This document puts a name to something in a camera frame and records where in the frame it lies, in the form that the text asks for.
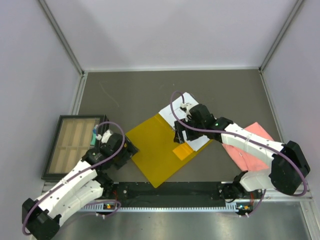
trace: pink cloth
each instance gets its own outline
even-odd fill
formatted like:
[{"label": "pink cloth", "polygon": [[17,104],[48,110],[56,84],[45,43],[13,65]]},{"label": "pink cloth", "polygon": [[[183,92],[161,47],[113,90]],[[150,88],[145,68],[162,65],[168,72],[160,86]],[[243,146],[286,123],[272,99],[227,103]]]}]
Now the pink cloth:
[{"label": "pink cloth", "polygon": [[[265,139],[273,141],[273,138],[257,122],[246,127],[245,130],[253,134],[256,134],[260,137],[263,137]],[[246,153],[245,151],[237,147],[230,146],[227,144],[222,144],[222,145],[224,149],[227,151],[227,153],[229,154],[229,156],[232,158],[232,160],[238,165],[238,167],[242,171],[247,171],[247,170],[259,171],[259,170],[268,168],[268,166],[263,161],[256,158],[255,156],[252,156],[251,154]]]}]

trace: white wall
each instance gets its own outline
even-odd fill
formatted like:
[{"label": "white wall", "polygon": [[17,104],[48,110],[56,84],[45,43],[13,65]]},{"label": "white wall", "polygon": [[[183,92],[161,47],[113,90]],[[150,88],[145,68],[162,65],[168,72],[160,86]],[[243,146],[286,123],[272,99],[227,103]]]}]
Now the white wall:
[{"label": "white wall", "polygon": [[79,74],[35,0],[0,2],[0,235],[25,240],[22,203],[36,198],[54,129]]},{"label": "white wall", "polygon": [[320,210],[320,1],[307,0],[265,71],[286,140],[298,142]]},{"label": "white wall", "polygon": [[257,68],[295,0],[46,0],[85,70]]}]

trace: white paper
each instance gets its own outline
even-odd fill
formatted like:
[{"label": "white paper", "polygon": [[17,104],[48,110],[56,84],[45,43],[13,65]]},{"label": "white paper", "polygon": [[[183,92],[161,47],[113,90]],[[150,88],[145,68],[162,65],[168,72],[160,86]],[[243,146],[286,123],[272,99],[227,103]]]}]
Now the white paper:
[{"label": "white paper", "polygon": [[[185,92],[183,94],[184,96],[184,102],[185,103],[190,103],[192,105],[197,105],[198,102],[187,92]],[[174,110],[174,113],[177,115],[177,117],[179,119],[185,119],[186,118],[186,113],[184,111],[182,111],[180,109],[180,104],[182,102],[182,98],[179,97],[178,99],[174,100],[173,103],[172,103],[172,106],[173,106],[173,110]],[[164,118],[164,120],[172,127],[174,128],[175,126],[175,117],[174,115],[172,114],[171,112],[171,108],[170,108],[170,104],[168,106],[166,106],[165,108],[163,108],[159,114],[161,115],[161,117]],[[202,136],[202,137],[199,137],[198,139],[196,140],[193,140],[193,141],[187,141],[187,136],[186,136],[186,132],[183,131],[182,132],[183,134],[183,139],[184,141],[194,150],[194,151],[198,151],[203,145],[205,145],[208,141],[209,141],[209,138],[207,136]]]}]

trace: metal floor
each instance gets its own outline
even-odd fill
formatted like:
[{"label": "metal floor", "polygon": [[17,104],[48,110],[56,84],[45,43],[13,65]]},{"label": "metal floor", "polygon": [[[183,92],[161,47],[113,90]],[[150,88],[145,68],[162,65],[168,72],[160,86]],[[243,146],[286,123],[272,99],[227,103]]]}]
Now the metal floor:
[{"label": "metal floor", "polygon": [[264,202],[250,218],[206,212],[120,212],[105,220],[85,216],[62,228],[53,239],[309,240],[311,237],[299,203]]},{"label": "metal floor", "polygon": [[[167,106],[175,90],[189,92],[216,117],[242,127],[258,122],[280,140],[258,70],[90,72],[78,114],[105,114],[127,132]],[[167,181],[232,181],[240,172],[214,141]],[[116,182],[148,181],[133,161],[108,174]]]}]

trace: yellow folder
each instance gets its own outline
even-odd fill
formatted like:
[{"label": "yellow folder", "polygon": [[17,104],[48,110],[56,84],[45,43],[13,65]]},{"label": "yellow folder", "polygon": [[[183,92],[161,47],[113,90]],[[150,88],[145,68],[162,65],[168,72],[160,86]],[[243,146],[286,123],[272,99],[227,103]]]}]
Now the yellow folder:
[{"label": "yellow folder", "polygon": [[160,114],[144,121],[126,135],[139,149],[132,160],[155,188],[211,142],[198,151],[193,151],[186,143],[175,143],[175,132]]}]

